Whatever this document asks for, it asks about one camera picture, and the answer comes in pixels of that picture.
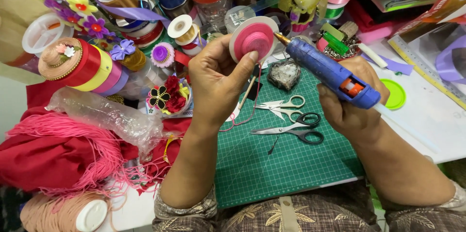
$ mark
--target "clear ruler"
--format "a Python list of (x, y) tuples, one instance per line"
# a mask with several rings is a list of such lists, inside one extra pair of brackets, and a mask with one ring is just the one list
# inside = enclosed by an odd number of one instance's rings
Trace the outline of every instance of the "clear ruler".
[(434, 85), (440, 92), (446, 94), (463, 109), (466, 109), (466, 94), (458, 90), (451, 82), (442, 80), (431, 65), (422, 57), (418, 56), (415, 51), (399, 36), (396, 35), (388, 40), (390, 46), (410, 65), (414, 65), (414, 70), (425, 80)]

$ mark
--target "green cutting mat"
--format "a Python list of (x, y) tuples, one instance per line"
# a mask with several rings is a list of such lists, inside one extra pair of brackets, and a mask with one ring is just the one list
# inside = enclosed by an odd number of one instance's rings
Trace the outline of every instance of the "green cutting mat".
[[(315, 130), (324, 134), (324, 142), (312, 146), (300, 141), (294, 134), (279, 134), (273, 153), (267, 155), (277, 135), (253, 135), (249, 131), (286, 127), (292, 122), (286, 114), (282, 114), (285, 118), (283, 121), (271, 111), (262, 109), (256, 109), (250, 121), (227, 132), (219, 132), (215, 188), (220, 208), (273, 198), (364, 174), (349, 141), (330, 127), (323, 116), (316, 89), (319, 81), (303, 69), (298, 85), (286, 92), (272, 86), (266, 79), (267, 73), (268, 69), (265, 69), (260, 77), (264, 85), (257, 103), (288, 101), (295, 94), (302, 95), (306, 104), (299, 110), (322, 116)], [(235, 122), (246, 120), (252, 113), (253, 105), (254, 101), (247, 99)], [(295, 120), (297, 117), (298, 114), (293, 114)], [(231, 125), (232, 122), (225, 122), (221, 130)]]

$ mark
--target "small scissors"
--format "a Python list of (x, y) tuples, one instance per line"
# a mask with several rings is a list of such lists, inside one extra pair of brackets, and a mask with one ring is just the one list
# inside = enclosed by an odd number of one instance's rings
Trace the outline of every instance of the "small scissors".
[[(304, 119), (308, 115), (317, 116), (317, 119), (315, 119), (311, 123), (307, 123), (307, 122), (304, 121)], [(298, 131), (298, 130), (293, 130), (293, 128), (300, 128), (300, 127), (312, 127), (312, 128), (314, 128), (315, 126), (318, 125), (320, 120), (321, 120), (321, 116), (318, 113), (309, 112), (309, 113), (304, 113), (304, 114), (300, 115), (298, 117), (298, 119), (296, 119), (296, 123), (294, 123), (293, 125), (291, 125), (289, 127), (254, 129), (254, 130), (251, 130), (250, 134), (282, 134), (282, 133), (290, 133), (290, 134), (297, 135), (298, 138), (301, 141), (305, 142), (305, 143), (308, 143), (310, 145), (317, 145), (317, 144), (322, 143), (322, 141), (323, 141), (323, 134), (321, 132), (318, 132), (318, 131), (315, 131), (315, 130), (301, 130), (301, 131)], [(307, 135), (317, 136), (319, 138), (319, 140), (309, 141), (309, 140), (306, 139)]]
[[(293, 102), (291, 101), (293, 98), (301, 98), (302, 99), (302, 104), (300, 104), (300, 105), (293, 104)], [(295, 123), (296, 121), (294, 121), (291, 118), (291, 115), (294, 114), (294, 113), (298, 113), (298, 114), (302, 115), (302, 112), (299, 111), (299, 110), (288, 110), (288, 109), (281, 109), (281, 108), (300, 108), (300, 107), (304, 106), (304, 103), (306, 102), (306, 100), (304, 99), (304, 97), (302, 97), (300, 95), (294, 95), (294, 96), (290, 97), (290, 99), (288, 100), (287, 103), (283, 103), (283, 102), (284, 102), (284, 100), (266, 102), (266, 103), (262, 103), (261, 105), (257, 105), (256, 108), (268, 109), (268, 110), (272, 111), (272, 113), (274, 113), (276, 116), (280, 117), (283, 120), (285, 120), (285, 119), (283, 118), (282, 113), (287, 114), (290, 121)]]

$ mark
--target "red flower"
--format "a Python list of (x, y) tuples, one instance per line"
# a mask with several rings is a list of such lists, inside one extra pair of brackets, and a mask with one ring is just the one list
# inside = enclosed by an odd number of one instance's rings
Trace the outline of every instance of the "red flower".
[(167, 93), (169, 93), (170, 96), (174, 96), (178, 92), (179, 90), (178, 81), (179, 81), (178, 77), (171, 75), (168, 77), (167, 81), (165, 82)]
[(165, 108), (170, 113), (176, 113), (181, 110), (185, 104), (186, 98), (182, 97), (178, 92), (175, 92), (165, 104)]

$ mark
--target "sleeve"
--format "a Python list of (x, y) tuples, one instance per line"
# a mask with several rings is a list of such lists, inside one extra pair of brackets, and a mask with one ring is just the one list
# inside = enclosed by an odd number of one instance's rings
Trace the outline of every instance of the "sleeve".
[(177, 209), (166, 205), (159, 193), (154, 202), (154, 232), (159, 231), (213, 231), (213, 217), (217, 214), (215, 187), (197, 205), (188, 209)]
[(389, 204), (386, 220), (390, 232), (424, 232), (430, 229), (463, 232), (466, 227), (466, 191), (457, 183), (454, 197), (445, 204), (433, 207), (408, 207)]

